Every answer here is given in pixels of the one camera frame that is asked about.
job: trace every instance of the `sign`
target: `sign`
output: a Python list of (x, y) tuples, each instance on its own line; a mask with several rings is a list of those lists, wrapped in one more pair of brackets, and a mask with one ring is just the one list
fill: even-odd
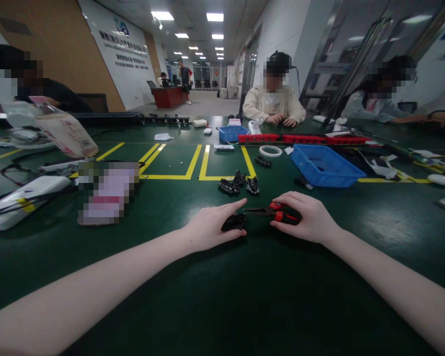
[(147, 81), (155, 75), (143, 31), (92, 0), (78, 1), (125, 109), (153, 102)]
[(350, 70), (350, 63), (318, 62), (315, 73), (319, 74), (346, 74)]

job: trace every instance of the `floor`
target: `floor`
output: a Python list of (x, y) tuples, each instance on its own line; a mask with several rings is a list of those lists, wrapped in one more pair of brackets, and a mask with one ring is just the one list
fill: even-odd
[(218, 92), (212, 90), (192, 90), (191, 105), (183, 104), (173, 110), (157, 109), (155, 103), (142, 105), (132, 111), (143, 114), (167, 113), (181, 116), (229, 116), (239, 113), (240, 99), (223, 100), (217, 97)]

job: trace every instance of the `wooden wall panel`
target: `wooden wall panel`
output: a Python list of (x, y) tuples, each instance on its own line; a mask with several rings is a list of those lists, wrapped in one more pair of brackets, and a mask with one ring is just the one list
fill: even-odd
[(34, 52), (47, 78), (77, 93), (105, 93), (109, 111), (125, 111), (77, 0), (0, 0), (0, 17), (24, 23), (31, 32), (5, 30), (7, 42)]
[(160, 69), (160, 61), (158, 60), (157, 47), (155, 46), (155, 41), (153, 36), (143, 31), (143, 36), (145, 37), (145, 43), (147, 43), (148, 55), (150, 56), (150, 62), (152, 63), (153, 74), (155, 75), (155, 83), (162, 71)]

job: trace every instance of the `tape roll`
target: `tape roll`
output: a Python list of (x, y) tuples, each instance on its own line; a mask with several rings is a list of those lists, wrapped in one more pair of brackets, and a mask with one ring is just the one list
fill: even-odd
[[(277, 151), (277, 153), (265, 152), (264, 150), (266, 148), (273, 149), (274, 151)], [(282, 150), (280, 148), (275, 147), (275, 146), (268, 146), (268, 145), (261, 146), (259, 148), (259, 152), (261, 153), (261, 155), (266, 156), (266, 157), (279, 157), (282, 155)]]

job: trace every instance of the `ceiling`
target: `ceiling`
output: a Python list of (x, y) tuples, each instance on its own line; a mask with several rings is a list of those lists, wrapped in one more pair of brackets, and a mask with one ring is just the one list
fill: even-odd
[[(233, 62), (259, 19), (268, 0), (95, 0), (137, 27), (150, 32), (161, 42), (170, 60), (182, 52), (192, 61), (201, 61), (195, 52), (203, 52), (205, 61), (217, 61), (215, 47), (224, 47), (224, 62)], [(153, 20), (151, 11), (168, 11), (174, 21)], [(206, 12), (224, 13), (224, 22), (208, 22)], [(179, 39), (175, 33), (186, 33)], [(213, 40), (211, 34), (224, 34)], [(188, 47), (195, 46), (197, 51)]]

